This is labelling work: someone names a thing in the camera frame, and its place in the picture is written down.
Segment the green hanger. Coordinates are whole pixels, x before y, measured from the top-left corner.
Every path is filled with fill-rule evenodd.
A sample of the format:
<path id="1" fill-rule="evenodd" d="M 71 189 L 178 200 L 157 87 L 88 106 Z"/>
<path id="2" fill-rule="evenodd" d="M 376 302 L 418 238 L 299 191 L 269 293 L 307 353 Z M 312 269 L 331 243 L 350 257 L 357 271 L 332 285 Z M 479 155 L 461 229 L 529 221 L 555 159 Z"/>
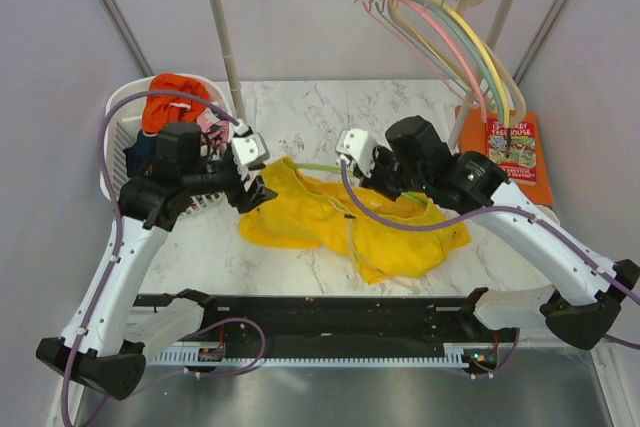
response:
<path id="1" fill-rule="evenodd" d="M 296 170 L 309 170 L 309 171 L 315 171 L 315 172 L 326 172 L 326 173 L 331 173 L 331 174 L 340 174 L 341 173 L 341 169 L 339 167 L 334 167 L 334 166 L 330 166 L 330 165 L 324 165 L 324 164 L 317 164 L 317 163 L 299 163 L 299 162 L 294 162 L 291 167 L 293 169 Z M 426 206 L 427 205 L 427 201 L 414 195 L 411 193 L 403 193 L 402 196 L 407 199 L 410 200 L 411 202 L 414 202 L 416 204 L 419 205 L 423 205 Z"/>

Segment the yellow shorts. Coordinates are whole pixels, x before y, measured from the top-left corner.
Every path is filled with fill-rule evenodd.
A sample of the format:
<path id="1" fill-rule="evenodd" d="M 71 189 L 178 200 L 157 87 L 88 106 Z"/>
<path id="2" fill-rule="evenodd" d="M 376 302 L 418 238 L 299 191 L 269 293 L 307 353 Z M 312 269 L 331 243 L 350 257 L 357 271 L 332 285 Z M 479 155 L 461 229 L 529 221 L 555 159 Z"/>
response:
<path id="1" fill-rule="evenodd" d="M 261 171 L 275 200 L 244 214 L 239 234 L 268 248 L 312 250 L 324 247 L 348 257 L 368 284 L 420 278 L 471 243 L 463 223 L 429 232 L 401 231 L 366 216 L 340 182 L 306 176 L 283 157 Z"/>

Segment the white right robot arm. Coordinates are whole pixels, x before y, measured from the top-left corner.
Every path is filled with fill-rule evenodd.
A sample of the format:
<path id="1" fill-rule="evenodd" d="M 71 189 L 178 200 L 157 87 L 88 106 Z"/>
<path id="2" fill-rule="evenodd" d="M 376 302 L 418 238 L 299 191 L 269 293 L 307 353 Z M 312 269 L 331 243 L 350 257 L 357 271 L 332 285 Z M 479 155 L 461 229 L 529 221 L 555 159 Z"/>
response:
<path id="1" fill-rule="evenodd" d="M 421 116 L 404 118 L 385 132 L 379 145 L 361 129 L 343 133 L 336 148 L 341 168 L 352 168 L 359 184 L 390 200 L 423 193 L 456 217 L 432 225 L 401 224 L 374 213 L 359 198 L 354 204 L 378 223 L 407 232 L 430 232 L 471 220 L 502 239 L 533 265 L 549 286 L 501 292 L 478 288 L 458 315 L 467 339 L 492 330 L 547 328 L 566 344 L 590 350 L 609 331 L 633 291 L 639 267 L 613 261 L 578 241 L 530 200 L 485 155 L 452 153 L 434 126 Z"/>

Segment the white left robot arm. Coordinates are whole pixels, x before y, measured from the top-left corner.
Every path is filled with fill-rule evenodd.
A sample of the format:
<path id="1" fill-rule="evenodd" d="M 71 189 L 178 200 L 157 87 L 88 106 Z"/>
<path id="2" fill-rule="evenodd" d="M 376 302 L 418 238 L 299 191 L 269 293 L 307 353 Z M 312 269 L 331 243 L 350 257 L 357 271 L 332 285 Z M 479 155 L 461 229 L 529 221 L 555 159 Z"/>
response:
<path id="1" fill-rule="evenodd" d="M 127 324 L 153 259 L 194 197 L 223 194 L 246 213 L 276 196 L 261 177 L 249 174 L 270 157 L 259 134 L 239 124 L 213 160 L 203 156 L 203 140 L 195 123 L 167 124 L 152 155 L 122 186 L 107 249 L 77 313 L 36 351 L 66 381 L 123 400 L 136 389 L 146 364 L 167 347 L 191 334 L 208 340 L 218 332 L 220 318 L 206 307 L 209 296 L 190 289 L 172 296 L 158 313 Z"/>

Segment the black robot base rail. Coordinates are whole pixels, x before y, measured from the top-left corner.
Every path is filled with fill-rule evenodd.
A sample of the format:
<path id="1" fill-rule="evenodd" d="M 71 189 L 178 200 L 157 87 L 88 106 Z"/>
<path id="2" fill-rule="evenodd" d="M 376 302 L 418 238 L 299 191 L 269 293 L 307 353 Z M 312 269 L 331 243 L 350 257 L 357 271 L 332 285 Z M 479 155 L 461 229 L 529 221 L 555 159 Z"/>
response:
<path id="1" fill-rule="evenodd" d="M 269 357 L 435 357 L 461 348 L 470 362 L 518 341 L 492 331 L 456 297 L 208 296 L 201 333 L 179 343 L 214 344 L 232 354 Z"/>

